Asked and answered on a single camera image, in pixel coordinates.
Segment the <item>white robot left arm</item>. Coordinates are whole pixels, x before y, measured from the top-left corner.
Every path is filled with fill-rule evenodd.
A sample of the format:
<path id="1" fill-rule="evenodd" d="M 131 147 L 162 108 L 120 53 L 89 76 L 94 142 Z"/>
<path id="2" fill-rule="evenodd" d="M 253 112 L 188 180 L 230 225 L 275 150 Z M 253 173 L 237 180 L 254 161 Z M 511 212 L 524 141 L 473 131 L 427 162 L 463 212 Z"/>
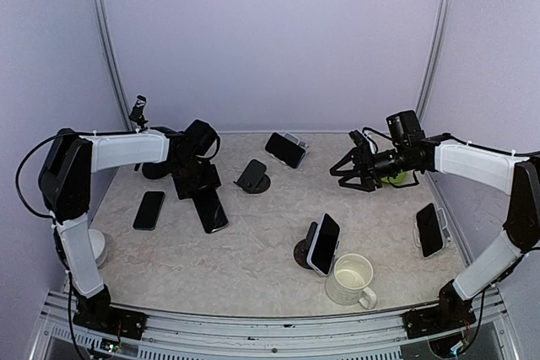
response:
<path id="1" fill-rule="evenodd" d="M 84 314 L 100 330 L 117 323 L 118 313 L 103 298 L 105 282 L 89 240 L 89 209 L 94 174 L 136 164 L 162 166 L 178 199 L 219 185 L 212 160 L 221 147 L 219 134 L 195 120 L 184 131 L 154 127 L 132 132 L 76 132 L 61 129 L 38 176 L 38 186 L 66 256 L 72 283 L 89 299 Z"/>

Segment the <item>teal-cased phone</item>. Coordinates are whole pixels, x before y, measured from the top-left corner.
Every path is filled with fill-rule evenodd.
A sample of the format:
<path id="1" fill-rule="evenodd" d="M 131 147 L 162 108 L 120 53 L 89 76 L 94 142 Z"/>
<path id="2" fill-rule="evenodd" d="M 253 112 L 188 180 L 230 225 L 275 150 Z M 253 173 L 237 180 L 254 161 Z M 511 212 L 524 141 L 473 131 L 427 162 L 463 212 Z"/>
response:
<path id="1" fill-rule="evenodd" d="M 138 231 L 153 231 L 165 199 L 163 191 L 147 191 L 138 207 L 132 227 Z"/>

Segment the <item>black pole phone stand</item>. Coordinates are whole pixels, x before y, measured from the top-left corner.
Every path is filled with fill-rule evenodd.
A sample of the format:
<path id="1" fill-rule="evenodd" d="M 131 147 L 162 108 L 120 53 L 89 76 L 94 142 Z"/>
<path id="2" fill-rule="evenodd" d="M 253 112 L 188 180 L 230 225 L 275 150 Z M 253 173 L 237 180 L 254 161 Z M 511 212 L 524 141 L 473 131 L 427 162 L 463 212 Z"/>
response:
<path id="1" fill-rule="evenodd" d="M 141 169 L 145 178 L 157 180 L 170 174 L 170 135 L 173 132 L 166 127 L 150 128 L 147 126 L 148 120 L 144 116 L 146 104 L 146 97 L 138 95 L 128 116 L 130 122 L 137 127 L 138 142 L 136 146 L 138 151 L 143 154 L 143 160 L 137 162 L 135 170 Z"/>

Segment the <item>black phone dark case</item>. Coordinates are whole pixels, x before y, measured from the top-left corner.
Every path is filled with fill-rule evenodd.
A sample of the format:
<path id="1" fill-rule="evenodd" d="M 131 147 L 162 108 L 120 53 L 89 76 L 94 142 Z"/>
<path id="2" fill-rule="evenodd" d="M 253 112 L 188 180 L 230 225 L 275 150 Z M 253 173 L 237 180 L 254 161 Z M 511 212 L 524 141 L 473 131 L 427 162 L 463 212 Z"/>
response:
<path id="1" fill-rule="evenodd" d="M 229 225 L 229 220 L 214 188 L 201 189 L 194 194 L 192 200 L 206 234 L 215 233 Z"/>

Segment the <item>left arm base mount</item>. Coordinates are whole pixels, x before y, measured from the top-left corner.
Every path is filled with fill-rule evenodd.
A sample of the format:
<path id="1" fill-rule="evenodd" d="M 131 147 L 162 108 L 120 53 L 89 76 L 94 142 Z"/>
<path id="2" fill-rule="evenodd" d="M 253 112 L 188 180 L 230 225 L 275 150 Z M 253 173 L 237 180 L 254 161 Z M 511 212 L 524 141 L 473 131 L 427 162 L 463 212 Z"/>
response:
<path id="1" fill-rule="evenodd" d="M 142 312 L 110 307 L 105 320 L 97 320 L 78 311 L 73 323 L 107 335 L 140 341 L 146 326 L 147 315 Z"/>

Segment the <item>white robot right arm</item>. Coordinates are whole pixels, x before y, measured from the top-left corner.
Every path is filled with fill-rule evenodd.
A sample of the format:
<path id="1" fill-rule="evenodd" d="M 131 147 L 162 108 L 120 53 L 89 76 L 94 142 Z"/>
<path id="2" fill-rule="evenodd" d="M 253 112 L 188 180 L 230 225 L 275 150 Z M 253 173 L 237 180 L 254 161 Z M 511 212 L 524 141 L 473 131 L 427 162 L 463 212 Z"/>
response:
<path id="1" fill-rule="evenodd" d="M 464 306 L 501 282 L 522 257 L 539 247 L 539 153 L 499 151 L 462 141 L 449 132 L 428 137 L 412 110 L 386 118 L 392 147 L 373 152 L 365 132 L 330 169 L 341 187 L 372 192 L 402 172 L 444 175 L 437 190 L 470 253 L 471 263 L 440 290 L 431 314 L 434 325 L 450 329 Z"/>

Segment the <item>black folding phone stand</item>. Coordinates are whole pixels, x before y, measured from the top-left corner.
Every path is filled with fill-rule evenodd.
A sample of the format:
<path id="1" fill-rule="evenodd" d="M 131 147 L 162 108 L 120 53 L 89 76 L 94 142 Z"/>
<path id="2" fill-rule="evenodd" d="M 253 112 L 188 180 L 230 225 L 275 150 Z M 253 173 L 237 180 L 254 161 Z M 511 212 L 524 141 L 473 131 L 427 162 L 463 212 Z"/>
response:
<path id="1" fill-rule="evenodd" d="M 248 194 L 262 194 L 271 185 L 271 180 L 267 175 L 267 166 L 252 159 L 235 184 Z"/>

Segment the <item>purple-cased phone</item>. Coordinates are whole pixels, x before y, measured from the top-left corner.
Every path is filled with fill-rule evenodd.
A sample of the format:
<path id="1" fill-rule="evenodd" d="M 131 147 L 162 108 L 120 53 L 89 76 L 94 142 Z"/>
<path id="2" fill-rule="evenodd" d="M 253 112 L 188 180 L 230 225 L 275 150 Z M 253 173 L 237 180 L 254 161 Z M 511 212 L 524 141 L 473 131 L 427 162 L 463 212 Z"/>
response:
<path id="1" fill-rule="evenodd" d="M 323 277 L 327 277 L 331 271 L 340 234 L 338 223 L 328 213 L 324 213 L 316 226 L 306 256 L 310 268 Z"/>

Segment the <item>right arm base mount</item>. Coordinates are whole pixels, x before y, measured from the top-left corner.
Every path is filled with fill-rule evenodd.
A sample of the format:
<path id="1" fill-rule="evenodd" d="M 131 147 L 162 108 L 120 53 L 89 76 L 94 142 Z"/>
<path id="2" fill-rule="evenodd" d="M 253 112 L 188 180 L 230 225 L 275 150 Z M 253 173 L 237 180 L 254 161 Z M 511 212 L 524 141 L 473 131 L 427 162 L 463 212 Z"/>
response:
<path id="1" fill-rule="evenodd" d="M 439 306 L 411 309 L 402 315 L 408 339 L 431 336 L 474 324 L 477 318 L 470 309 L 448 313 Z"/>

